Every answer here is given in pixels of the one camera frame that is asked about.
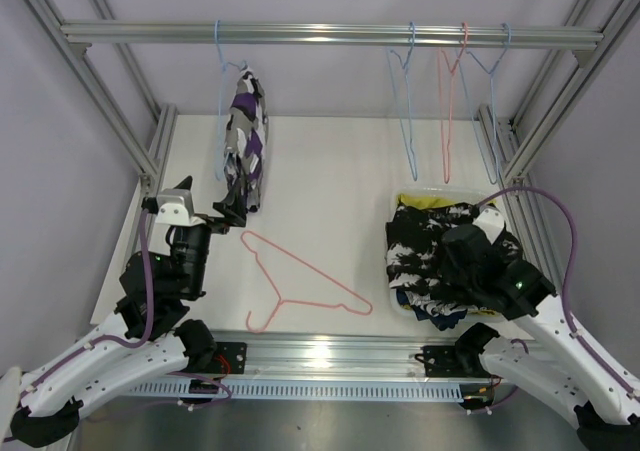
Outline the white newspaper print trousers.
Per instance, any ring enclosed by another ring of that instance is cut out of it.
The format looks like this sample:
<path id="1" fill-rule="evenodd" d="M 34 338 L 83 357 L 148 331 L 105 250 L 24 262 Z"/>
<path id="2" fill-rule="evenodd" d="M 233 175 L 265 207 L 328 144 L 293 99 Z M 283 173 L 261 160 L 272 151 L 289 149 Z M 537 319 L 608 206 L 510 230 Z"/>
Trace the white newspaper print trousers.
<path id="1" fill-rule="evenodd" d="M 445 303 L 434 300 L 429 295 L 420 295 L 409 291 L 397 291 L 396 299 L 404 310 L 411 310 L 417 317 L 440 318 L 453 317 L 464 318 L 468 308 L 458 304 Z"/>

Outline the pink wire hanger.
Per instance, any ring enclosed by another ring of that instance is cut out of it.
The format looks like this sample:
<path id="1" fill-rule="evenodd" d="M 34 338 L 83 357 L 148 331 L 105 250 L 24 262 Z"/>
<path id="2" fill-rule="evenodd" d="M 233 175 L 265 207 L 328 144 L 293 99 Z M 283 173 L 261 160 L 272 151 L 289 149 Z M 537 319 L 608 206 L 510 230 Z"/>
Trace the pink wire hanger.
<path id="1" fill-rule="evenodd" d="M 265 333 L 279 319 L 303 319 L 308 311 L 362 318 L 373 314 L 370 299 L 266 237 L 245 231 L 240 242 L 250 259 L 248 331 Z"/>
<path id="2" fill-rule="evenodd" d="M 460 67 L 461 57 L 466 50 L 469 39 L 469 27 L 467 22 L 461 23 L 463 37 L 460 41 L 460 50 L 451 61 L 444 48 L 437 52 L 437 79 L 438 79 L 438 104 L 440 111 L 440 144 L 442 158 L 443 182 L 448 184 L 451 179 L 451 145 L 453 134 L 453 112 L 455 101 L 455 80 Z"/>

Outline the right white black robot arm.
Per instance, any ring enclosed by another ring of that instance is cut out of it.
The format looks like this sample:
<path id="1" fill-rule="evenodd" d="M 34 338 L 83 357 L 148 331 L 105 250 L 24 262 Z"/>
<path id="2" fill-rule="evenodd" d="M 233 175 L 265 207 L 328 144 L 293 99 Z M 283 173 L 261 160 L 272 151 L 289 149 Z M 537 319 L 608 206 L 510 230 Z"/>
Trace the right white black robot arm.
<path id="1" fill-rule="evenodd" d="M 476 323 L 455 343 L 458 369 L 511 382 L 568 422 L 588 450 L 638 449 L 638 378 L 579 327 L 553 284 L 523 259 L 502 261 L 475 224 L 445 232 L 442 245 L 444 277 L 513 322 L 555 361 L 548 365 Z"/>

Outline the black white floral trousers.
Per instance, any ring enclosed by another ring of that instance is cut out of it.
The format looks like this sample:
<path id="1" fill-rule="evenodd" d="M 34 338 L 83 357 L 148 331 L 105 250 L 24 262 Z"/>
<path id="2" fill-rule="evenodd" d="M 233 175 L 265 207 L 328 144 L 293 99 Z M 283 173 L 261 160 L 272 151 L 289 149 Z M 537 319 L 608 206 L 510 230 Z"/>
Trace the black white floral trousers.
<path id="1" fill-rule="evenodd" d="M 445 255 L 441 240 L 445 232 L 471 224 L 480 208 L 467 202 L 420 208 L 402 196 L 393 218 L 386 224 L 386 273 L 390 290 L 430 294 L 434 299 L 483 312 L 478 305 L 462 301 L 459 290 L 443 281 L 440 267 Z"/>

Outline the navy blue trousers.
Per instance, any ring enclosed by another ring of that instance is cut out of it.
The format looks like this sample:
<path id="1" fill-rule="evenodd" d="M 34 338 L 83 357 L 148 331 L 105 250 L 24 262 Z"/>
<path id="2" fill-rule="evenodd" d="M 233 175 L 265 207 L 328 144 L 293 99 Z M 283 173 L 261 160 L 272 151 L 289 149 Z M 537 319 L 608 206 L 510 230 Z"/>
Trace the navy blue trousers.
<path id="1" fill-rule="evenodd" d="M 459 319 L 456 316 L 453 316 L 453 317 L 440 317 L 440 318 L 424 318 L 424 317 L 417 317 L 414 314 L 414 312 L 411 311 L 411 310 L 405 310 L 405 311 L 409 311 L 418 321 L 430 322 L 439 331 L 445 331 L 445 330 L 448 330 L 448 329 L 455 328 L 456 325 L 461 320 L 463 320 L 469 313 L 469 310 L 468 310 L 467 315 L 462 319 Z"/>

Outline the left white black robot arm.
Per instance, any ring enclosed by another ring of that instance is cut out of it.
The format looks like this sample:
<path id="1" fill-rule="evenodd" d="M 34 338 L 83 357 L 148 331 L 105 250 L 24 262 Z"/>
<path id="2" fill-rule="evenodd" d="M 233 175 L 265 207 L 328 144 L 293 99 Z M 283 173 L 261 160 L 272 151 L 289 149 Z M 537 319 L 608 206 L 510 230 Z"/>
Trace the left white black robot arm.
<path id="1" fill-rule="evenodd" d="M 209 327 L 188 318 L 204 296 L 210 241 L 246 223 L 246 181 L 228 185 L 214 214 L 197 213 L 192 177 L 141 202 L 138 240 L 119 278 L 124 295 L 89 333 L 22 375 L 8 441 L 47 447 L 106 402 L 167 374 L 226 374 L 233 367 Z"/>

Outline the purple grey patterned trousers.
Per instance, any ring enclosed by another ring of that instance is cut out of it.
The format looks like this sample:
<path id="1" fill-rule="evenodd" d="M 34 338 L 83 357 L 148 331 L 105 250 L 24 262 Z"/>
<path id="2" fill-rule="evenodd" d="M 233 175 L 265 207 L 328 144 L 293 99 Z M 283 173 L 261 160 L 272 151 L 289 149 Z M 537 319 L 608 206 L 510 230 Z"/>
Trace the purple grey patterned trousers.
<path id="1" fill-rule="evenodd" d="M 244 66 L 225 126 L 223 172 L 228 190 L 240 182 L 249 213 L 258 212 L 262 204 L 268 137 L 266 93 L 254 71 Z"/>

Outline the yellow-green trousers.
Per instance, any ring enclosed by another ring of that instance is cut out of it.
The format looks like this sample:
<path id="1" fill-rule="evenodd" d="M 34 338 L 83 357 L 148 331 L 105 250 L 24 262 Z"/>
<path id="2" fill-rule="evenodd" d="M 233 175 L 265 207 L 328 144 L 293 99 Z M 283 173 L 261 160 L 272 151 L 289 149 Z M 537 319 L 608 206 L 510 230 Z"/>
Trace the yellow-green trousers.
<path id="1" fill-rule="evenodd" d="M 391 217 L 390 221 L 393 218 L 393 215 L 395 213 L 396 207 L 397 207 L 399 201 L 401 200 L 402 196 L 406 197 L 406 201 L 409 204 L 411 204 L 413 206 L 416 206 L 416 207 L 420 207 L 420 208 L 441 207 L 441 206 L 446 206 L 451 202 L 453 202 L 453 203 L 467 202 L 467 203 L 473 204 L 472 202 L 470 202 L 468 200 L 456 200 L 456 199 L 452 199 L 450 197 L 444 197 L 444 196 L 418 195 L 418 194 L 415 194 L 415 193 L 401 193 L 401 194 L 397 195 L 397 197 L 395 198 L 395 209 L 394 209 L 394 211 L 392 213 L 392 217 Z M 392 306 L 396 308 L 396 311 L 399 314 L 406 315 L 406 316 L 413 316 L 409 311 L 405 311 L 405 310 L 402 310 L 400 308 L 398 302 L 396 301 L 395 293 L 390 290 L 390 287 L 389 287 L 389 299 L 390 299 L 390 302 L 391 302 Z M 494 317 L 494 316 L 497 315 L 497 312 L 494 311 L 494 310 L 491 310 L 491 309 L 489 309 L 487 307 L 482 307 L 482 308 L 484 309 L 483 312 L 475 313 L 475 312 L 469 311 L 467 316 L 471 315 L 471 316 L 491 316 L 491 317 Z"/>

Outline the light blue wire hanger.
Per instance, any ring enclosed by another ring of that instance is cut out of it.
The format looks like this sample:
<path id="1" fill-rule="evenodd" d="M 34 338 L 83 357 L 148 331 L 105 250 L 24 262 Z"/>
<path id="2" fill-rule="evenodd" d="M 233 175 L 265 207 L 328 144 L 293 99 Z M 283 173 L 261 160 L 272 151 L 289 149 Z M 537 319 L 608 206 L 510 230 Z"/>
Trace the light blue wire hanger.
<path id="1" fill-rule="evenodd" d="M 218 182 L 221 182 L 224 178 L 224 160 L 225 160 L 225 136 L 226 131 L 224 130 L 224 99 L 226 96 L 226 85 L 227 85 L 227 71 L 229 67 L 235 68 L 237 71 L 241 72 L 245 68 L 248 67 L 248 63 L 246 60 L 242 60 L 238 63 L 228 61 L 225 56 L 221 46 L 220 41 L 220 26 L 221 21 L 217 20 L 214 24 L 214 44 L 216 47 L 219 65 L 220 65 L 220 84 L 218 91 L 218 102 L 217 102 L 217 117 L 216 117 L 216 161 L 214 164 L 214 172 L 215 178 Z"/>
<path id="2" fill-rule="evenodd" d="M 479 147 L 480 155 L 482 158 L 484 170 L 488 181 L 491 185 L 497 185 L 500 180 L 500 171 L 501 164 L 498 156 L 498 123 L 496 116 L 496 93 L 495 93 L 495 76 L 497 74 L 498 68 L 503 61 L 505 54 L 509 51 L 512 42 L 512 27 L 509 23 L 501 24 L 502 30 L 506 33 L 507 37 L 503 42 L 502 51 L 499 57 L 494 61 L 491 66 L 486 66 L 482 63 L 482 61 L 476 56 L 476 54 L 467 48 L 464 45 L 460 48 L 460 55 L 468 55 L 472 58 L 472 60 L 481 68 L 481 70 L 488 76 L 489 79 L 489 92 L 490 92 L 490 101 L 489 101 L 489 111 L 490 111 L 490 121 L 491 121 L 491 134 L 488 145 L 483 145 L 481 138 L 482 133 L 480 130 L 480 119 L 476 118 L 472 113 L 472 103 L 470 98 L 470 93 L 468 86 L 466 84 L 466 78 L 464 74 L 463 65 L 459 65 L 460 69 L 460 78 L 463 86 L 463 93 L 465 98 L 465 103 L 467 105 L 469 111 L 469 117 L 472 124 L 472 128 L 474 131 L 474 137 L 476 140 L 476 144 Z"/>

